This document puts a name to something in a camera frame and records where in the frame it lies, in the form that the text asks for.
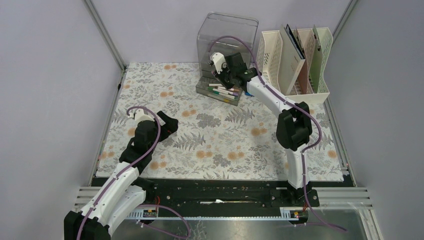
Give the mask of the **teal cap white marker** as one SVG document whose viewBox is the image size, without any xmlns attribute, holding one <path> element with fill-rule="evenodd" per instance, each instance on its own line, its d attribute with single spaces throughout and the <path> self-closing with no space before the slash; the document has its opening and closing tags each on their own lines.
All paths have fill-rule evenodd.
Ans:
<svg viewBox="0 0 424 240">
<path fill-rule="evenodd" d="M 212 91 L 218 95 L 221 95 L 223 97 L 229 98 L 229 99 L 235 99 L 237 96 L 233 93 L 230 93 L 229 91 L 219 89 L 219 88 L 213 88 Z"/>
</svg>

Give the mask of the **brown cap white marker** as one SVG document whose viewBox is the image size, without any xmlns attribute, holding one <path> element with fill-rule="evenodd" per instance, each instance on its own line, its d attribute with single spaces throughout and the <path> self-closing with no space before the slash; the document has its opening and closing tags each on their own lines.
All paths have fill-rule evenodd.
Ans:
<svg viewBox="0 0 424 240">
<path fill-rule="evenodd" d="M 218 84 L 218 83 L 209 83 L 208 86 L 209 87 L 222 87 L 222 85 Z"/>
</svg>

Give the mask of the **clear acrylic drawer organizer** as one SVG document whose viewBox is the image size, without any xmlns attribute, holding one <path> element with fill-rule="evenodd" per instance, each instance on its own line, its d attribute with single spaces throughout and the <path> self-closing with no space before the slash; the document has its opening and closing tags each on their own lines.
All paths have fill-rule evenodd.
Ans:
<svg viewBox="0 0 424 240">
<path fill-rule="evenodd" d="M 199 62 L 200 79 L 196 84 L 196 92 L 207 97 L 228 103 L 233 106 L 239 104 L 242 89 L 235 99 L 216 94 L 212 89 L 226 89 L 217 79 L 215 67 L 210 56 L 222 53 L 225 56 L 226 69 L 247 69 L 252 62 L 252 50 L 259 21 L 253 17 L 212 11 L 206 15 L 197 34 L 197 55 Z M 210 87 L 209 84 L 222 86 Z"/>
</svg>

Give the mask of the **beige notebook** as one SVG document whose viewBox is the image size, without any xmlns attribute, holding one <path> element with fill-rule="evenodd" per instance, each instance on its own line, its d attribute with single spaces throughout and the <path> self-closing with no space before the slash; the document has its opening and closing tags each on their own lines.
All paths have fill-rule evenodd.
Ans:
<svg viewBox="0 0 424 240">
<path fill-rule="evenodd" d="M 282 40 L 282 51 L 278 72 L 278 84 L 281 93 L 289 95 L 295 85 L 305 59 L 296 47 L 296 41 L 291 36 L 291 32 L 286 29 L 284 25 L 281 25 L 279 32 Z"/>
</svg>

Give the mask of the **pink clipboard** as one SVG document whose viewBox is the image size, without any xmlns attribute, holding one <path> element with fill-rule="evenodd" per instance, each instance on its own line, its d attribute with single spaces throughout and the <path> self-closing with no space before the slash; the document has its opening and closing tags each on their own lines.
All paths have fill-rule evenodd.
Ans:
<svg viewBox="0 0 424 240">
<path fill-rule="evenodd" d="M 295 29 L 295 37 L 301 47 L 304 63 L 297 77 L 298 94 L 308 94 L 309 72 L 315 51 L 316 40 L 312 29 Z"/>
</svg>

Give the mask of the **green clipboard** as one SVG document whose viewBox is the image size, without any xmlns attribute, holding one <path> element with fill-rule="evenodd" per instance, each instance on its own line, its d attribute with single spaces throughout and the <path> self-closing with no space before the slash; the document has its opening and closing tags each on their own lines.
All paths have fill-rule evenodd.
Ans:
<svg viewBox="0 0 424 240">
<path fill-rule="evenodd" d="M 328 27 L 312 28 L 315 48 L 309 70 L 310 83 L 314 94 L 325 93 L 324 70 L 333 45 L 333 35 Z"/>
</svg>

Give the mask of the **purple cap white marker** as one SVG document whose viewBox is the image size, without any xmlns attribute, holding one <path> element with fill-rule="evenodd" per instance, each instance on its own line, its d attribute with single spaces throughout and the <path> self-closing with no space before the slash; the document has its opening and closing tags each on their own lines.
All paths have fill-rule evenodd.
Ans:
<svg viewBox="0 0 424 240">
<path fill-rule="evenodd" d="M 228 95 L 231 98 L 235 98 L 235 97 L 239 96 L 239 94 L 237 92 L 226 91 L 226 90 L 223 90 L 223 89 L 216 89 L 216 91 L 218 92 L 219 95 Z"/>
</svg>

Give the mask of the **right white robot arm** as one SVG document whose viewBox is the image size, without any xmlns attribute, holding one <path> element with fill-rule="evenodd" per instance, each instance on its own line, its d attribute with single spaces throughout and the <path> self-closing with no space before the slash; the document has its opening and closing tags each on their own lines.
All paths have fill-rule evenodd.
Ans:
<svg viewBox="0 0 424 240">
<path fill-rule="evenodd" d="M 210 61 L 215 67 L 213 75 L 226 89 L 241 88 L 275 115 L 275 136 L 285 149 L 289 165 L 287 181 L 293 187 L 287 191 L 286 198 L 293 206 L 301 205 L 307 199 L 303 188 L 309 183 L 304 151 L 313 132 L 308 104 L 297 103 L 279 92 L 259 70 L 248 68 L 240 53 L 225 56 L 215 52 L 210 55 Z"/>
</svg>

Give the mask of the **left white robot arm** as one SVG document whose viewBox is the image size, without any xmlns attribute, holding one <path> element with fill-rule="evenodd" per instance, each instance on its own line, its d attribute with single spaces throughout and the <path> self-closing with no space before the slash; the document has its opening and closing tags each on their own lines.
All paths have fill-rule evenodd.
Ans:
<svg viewBox="0 0 424 240">
<path fill-rule="evenodd" d="M 79 211 L 71 210 L 65 216 L 66 240 L 110 240 L 137 206 L 148 206 L 155 200 L 154 183 L 140 175 L 152 160 L 158 143 L 178 130 L 179 121 L 144 106 L 130 107 L 126 114 L 137 124 L 134 136 L 95 196 Z"/>
</svg>

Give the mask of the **white mesh file rack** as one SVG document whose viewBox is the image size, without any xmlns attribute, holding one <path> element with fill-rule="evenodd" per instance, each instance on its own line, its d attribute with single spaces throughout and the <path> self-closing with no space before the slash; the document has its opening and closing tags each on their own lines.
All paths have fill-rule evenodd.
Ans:
<svg viewBox="0 0 424 240">
<path fill-rule="evenodd" d="M 264 79 L 295 102 L 323 104 L 324 70 L 333 44 L 327 27 L 262 31 L 256 63 Z"/>
</svg>

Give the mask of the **floral table mat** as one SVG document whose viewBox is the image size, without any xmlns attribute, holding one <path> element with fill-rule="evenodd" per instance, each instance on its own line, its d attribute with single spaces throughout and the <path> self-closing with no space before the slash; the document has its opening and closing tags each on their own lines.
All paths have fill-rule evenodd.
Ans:
<svg viewBox="0 0 424 240">
<path fill-rule="evenodd" d="M 293 167 L 276 138 L 277 118 L 257 98 L 241 95 L 237 106 L 196 92 L 197 63 L 129 65 L 96 177 L 109 177 L 135 135 L 127 117 L 145 106 L 178 120 L 178 130 L 160 142 L 144 178 L 286 180 Z"/>
</svg>

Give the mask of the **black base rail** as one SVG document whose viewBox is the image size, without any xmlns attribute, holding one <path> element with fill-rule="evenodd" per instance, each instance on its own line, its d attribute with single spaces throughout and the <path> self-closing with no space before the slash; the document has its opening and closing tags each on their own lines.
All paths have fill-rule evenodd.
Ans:
<svg viewBox="0 0 424 240">
<path fill-rule="evenodd" d="M 185 218 L 281 217 L 281 211 L 350 210 L 367 202 L 352 186 L 311 182 L 294 190 L 286 181 L 141 178 L 146 204 L 160 204 Z"/>
</svg>

